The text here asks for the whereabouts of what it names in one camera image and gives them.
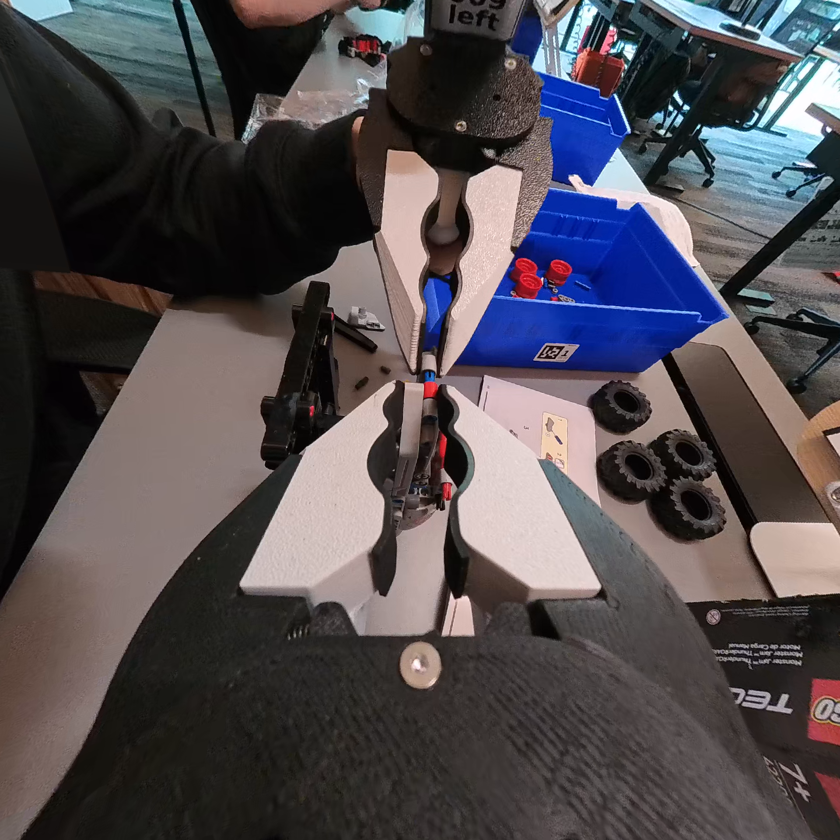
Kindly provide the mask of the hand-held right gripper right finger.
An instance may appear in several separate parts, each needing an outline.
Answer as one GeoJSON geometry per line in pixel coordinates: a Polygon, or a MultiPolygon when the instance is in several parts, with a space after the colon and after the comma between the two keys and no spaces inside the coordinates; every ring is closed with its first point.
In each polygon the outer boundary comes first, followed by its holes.
{"type": "Polygon", "coordinates": [[[559,498],[579,487],[451,384],[443,386],[443,426],[455,486],[444,541],[452,597],[489,615],[506,602],[598,595],[602,585],[559,498]]]}

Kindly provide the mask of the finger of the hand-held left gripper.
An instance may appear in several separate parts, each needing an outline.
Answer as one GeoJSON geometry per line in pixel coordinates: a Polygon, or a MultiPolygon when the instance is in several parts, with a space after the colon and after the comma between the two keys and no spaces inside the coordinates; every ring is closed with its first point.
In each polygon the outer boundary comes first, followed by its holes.
{"type": "Polygon", "coordinates": [[[435,169],[417,153],[388,150],[380,230],[374,251],[380,263],[393,327],[408,370],[417,374],[424,346],[429,268],[427,219],[439,202],[435,169]]]}
{"type": "Polygon", "coordinates": [[[438,372],[446,375],[470,342],[512,258],[511,241],[522,173],[493,165],[472,175],[460,198],[467,222],[455,263],[455,292],[438,346],[438,372]]]}

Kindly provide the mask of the grey desk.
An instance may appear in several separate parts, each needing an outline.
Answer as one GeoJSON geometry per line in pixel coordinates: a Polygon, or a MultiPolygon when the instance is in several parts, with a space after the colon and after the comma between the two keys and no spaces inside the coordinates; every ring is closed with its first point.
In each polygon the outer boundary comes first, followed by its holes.
{"type": "MultiPolygon", "coordinates": [[[[2,838],[20,838],[67,772],[173,573],[267,477],[259,402],[277,389],[305,289],[171,305],[5,594],[2,838]]],[[[805,415],[740,324],[695,341],[728,353],[796,456],[805,415]]],[[[738,521],[688,545],[641,506],[602,504],[687,600],[770,594],[738,521]]]]}
{"type": "MultiPolygon", "coordinates": [[[[381,63],[377,68],[370,68],[361,60],[339,54],[338,43],[342,37],[362,34],[377,35],[383,40],[392,41],[395,46],[399,46],[400,38],[403,35],[403,20],[396,14],[386,11],[373,12],[368,22],[364,21],[362,12],[352,12],[340,16],[331,23],[327,33],[322,37],[321,44],[315,48],[313,55],[309,58],[290,91],[350,90],[354,88],[358,79],[366,80],[377,88],[383,88],[385,85],[384,63],[381,63]]],[[[544,58],[538,56],[534,69],[543,73],[545,68],[544,58]]],[[[568,75],[563,72],[555,77],[570,80],[568,75]]],[[[625,160],[620,147],[593,186],[639,191],[641,193],[648,192],[648,189],[625,160]]]]}

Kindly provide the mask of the black toy axle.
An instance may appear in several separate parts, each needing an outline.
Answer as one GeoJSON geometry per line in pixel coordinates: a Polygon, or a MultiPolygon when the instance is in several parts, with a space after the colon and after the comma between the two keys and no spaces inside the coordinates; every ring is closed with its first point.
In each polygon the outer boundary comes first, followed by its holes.
{"type": "Polygon", "coordinates": [[[378,344],[373,341],[366,332],[350,326],[346,321],[339,317],[333,317],[332,323],[335,333],[350,341],[356,347],[371,354],[378,350],[378,344]]]}

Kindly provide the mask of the black toy tyre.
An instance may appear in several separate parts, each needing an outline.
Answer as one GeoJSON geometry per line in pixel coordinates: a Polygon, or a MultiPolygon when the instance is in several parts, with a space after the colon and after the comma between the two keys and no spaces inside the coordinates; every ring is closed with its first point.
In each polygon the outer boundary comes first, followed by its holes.
{"type": "Polygon", "coordinates": [[[659,526],[683,541],[709,539],[727,524],[719,498],[697,479],[670,479],[651,496],[648,506],[659,526]]]}
{"type": "Polygon", "coordinates": [[[670,479],[704,481],[716,471],[717,462],[709,446],[687,430],[668,430],[648,446],[670,479]]]}
{"type": "Polygon", "coordinates": [[[614,497],[641,502],[665,488],[668,477],[661,459],[651,447],[633,440],[615,443],[595,462],[601,485],[614,497]]]}
{"type": "Polygon", "coordinates": [[[625,381],[609,381],[588,402],[595,421],[613,434],[626,434],[645,425],[653,414],[648,397],[625,381]]]}

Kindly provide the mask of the black toy brick chassis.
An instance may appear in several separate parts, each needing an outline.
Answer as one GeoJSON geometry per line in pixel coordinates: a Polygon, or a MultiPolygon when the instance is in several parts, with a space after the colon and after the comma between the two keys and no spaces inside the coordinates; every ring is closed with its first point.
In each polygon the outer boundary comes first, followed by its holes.
{"type": "Polygon", "coordinates": [[[302,305],[293,312],[295,329],[276,394],[262,398],[259,410],[266,428],[259,456],[268,469],[300,455],[341,419],[329,294],[326,282],[308,285],[302,305]]]}

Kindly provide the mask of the black office chair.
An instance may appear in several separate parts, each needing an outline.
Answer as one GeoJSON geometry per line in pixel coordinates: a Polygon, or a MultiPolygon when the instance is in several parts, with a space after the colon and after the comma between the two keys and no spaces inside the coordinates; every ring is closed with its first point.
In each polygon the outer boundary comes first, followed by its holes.
{"type": "Polygon", "coordinates": [[[669,173],[673,160],[693,153],[706,173],[703,187],[708,188],[714,183],[717,159],[709,152],[707,143],[701,137],[701,117],[690,117],[704,88],[704,72],[703,69],[694,70],[690,55],[678,49],[654,71],[651,80],[646,83],[637,116],[652,118],[657,112],[662,112],[663,121],[643,134],[637,153],[643,155],[653,145],[659,144],[665,148],[674,138],[679,140],[654,182],[659,182],[669,173]]]}
{"type": "Polygon", "coordinates": [[[824,340],[824,345],[818,352],[815,361],[802,373],[785,383],[788,393],[793,396],[803,394],[812,376],[823,366],[838,355],[839,352],[839,321],[829,318],[815,310],[800,308],[784,318],[759,314],[743,324],[745,332],[754,335],[760,326],[767,324],[780,329],[792,331],[824,340]]]}

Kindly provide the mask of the orange crate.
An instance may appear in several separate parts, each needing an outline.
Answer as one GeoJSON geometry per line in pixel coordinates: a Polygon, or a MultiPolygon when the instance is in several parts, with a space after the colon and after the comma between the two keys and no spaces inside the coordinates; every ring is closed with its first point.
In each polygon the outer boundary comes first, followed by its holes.
{"type": "Polygon", "coordinates": [[[609,98],[618,89],[625,67],[622,56],[607,55],[598,49],[585,48],[575,59],[571,79],[598,90],[602,98],[609,98]]]}

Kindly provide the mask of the black sign stand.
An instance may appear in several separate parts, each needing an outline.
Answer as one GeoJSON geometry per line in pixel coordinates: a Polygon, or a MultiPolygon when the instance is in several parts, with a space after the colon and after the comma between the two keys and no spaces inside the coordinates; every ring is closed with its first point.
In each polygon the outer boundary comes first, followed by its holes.
{"type": "Polygon", "coordinates": [[[186,12],[183,1],[171,1],[172,10],[175,16],[175,21],[180,32],[182,43],[186,55],[188,65],[192,74],[193,85],[196,91],[198,103],[203,114],[204,122],[207,132],[216,137],[216,130],[213,115],[207,101],[203,79],[200,68],[197,63],[196,53],[193,47],[193,40],[189,23],[186,19],[186,12]]]}

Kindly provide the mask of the person's dark-clothed body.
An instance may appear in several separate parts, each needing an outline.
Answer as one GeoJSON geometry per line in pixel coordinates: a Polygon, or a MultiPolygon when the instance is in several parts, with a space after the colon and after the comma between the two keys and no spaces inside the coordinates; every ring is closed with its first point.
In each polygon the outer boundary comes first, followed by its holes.
{"type": "MultiPolygon", "coordinates": [[[[163,109],[147,119],[109,73],[64,39],[2,10],[2,208],[25,215],[24,244],[57,234],[70,270],[152,280],[140,255],[170,244],[183,165],[217,151],[163,109]]],[[[32,271],[2,253],[2,593],[63,491],[69,456],[50,453],[49,362],[32,271]]]]}

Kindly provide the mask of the dark flat panel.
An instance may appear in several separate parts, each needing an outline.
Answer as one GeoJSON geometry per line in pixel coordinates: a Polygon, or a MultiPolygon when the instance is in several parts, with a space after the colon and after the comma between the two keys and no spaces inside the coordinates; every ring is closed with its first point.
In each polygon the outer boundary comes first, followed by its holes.
{"type": "Polygon", "coordinates": [[[725,350],[689,342],[663,363],[746,532],[761,522],[831,522],[725,350]]]}

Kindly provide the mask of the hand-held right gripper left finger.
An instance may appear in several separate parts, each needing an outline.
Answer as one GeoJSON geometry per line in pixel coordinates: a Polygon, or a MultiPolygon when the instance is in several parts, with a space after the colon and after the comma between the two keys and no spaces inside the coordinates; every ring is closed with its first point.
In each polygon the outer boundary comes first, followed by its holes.
{"type": "Polygon", "coordinates": [[[351,613],[396,575],[392,489],[404,384],[392,382],[291,459],[277,509],[239,588],[351,613]]]}

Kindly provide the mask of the grey toy brick model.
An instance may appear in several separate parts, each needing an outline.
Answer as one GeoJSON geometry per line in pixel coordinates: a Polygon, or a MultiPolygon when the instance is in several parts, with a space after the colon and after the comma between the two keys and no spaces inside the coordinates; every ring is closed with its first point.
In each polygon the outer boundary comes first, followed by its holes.
{"type": "Polygon", "coordinates": [[[446,435],[438,421],[436,348],[421,353],[415,382],[403,383],[402,420],[395,434],[395,466],[385,481],[396,532],[446,511],[455,486],[445,471],[446,435]]]}

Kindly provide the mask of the blue plastic parts bin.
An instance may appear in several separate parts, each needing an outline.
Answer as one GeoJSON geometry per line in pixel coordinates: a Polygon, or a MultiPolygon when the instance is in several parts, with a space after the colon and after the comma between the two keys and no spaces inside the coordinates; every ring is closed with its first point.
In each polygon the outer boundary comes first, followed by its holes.
{"type": "Polygon", "coordinates": [[[642,372],[727,317],[638,204],[550,189],[516,258],[535,262],[542,280],[553,259],[573,270],[561,287],[544,283],[537,298],[521,299],[513,260],[458,364],[642,372]]]}
{"type": "Polygon", "coordinates": [[[617,96],[603,98],[593,87],[539,72],[540,115],[552,120],[553,182],[578,175],[593,186],[631,128],[617,96]]]}

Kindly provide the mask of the wood edged desk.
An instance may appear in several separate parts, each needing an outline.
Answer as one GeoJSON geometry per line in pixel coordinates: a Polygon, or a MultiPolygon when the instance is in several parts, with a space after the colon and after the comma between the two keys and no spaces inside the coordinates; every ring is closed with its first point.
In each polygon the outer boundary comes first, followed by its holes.
{"type": "Polygon", "coordinates": [[[670,164],[700,141],[703,128],[731,127],[746,130],[746,118],[763,114],[762,108],[772,99],[782,75],[798,64],[802,55],[759,32],[749,36],[746,25],[727,17],[716,9],[678,1],[636,2],[632,20],[660,45],[656,65],[674,49],[683,36],[711,47],[712,60],[701,77],[700,88],[679,125],[666,138],[664,148],[643,179],[647,187],[655,186],[669,173],[670,164]],[[760,83],[761,90],[741,106],[724,106],[721,90],[725,81],[741,77],[759,63],[782,68],[773,81],[760,83]]]}

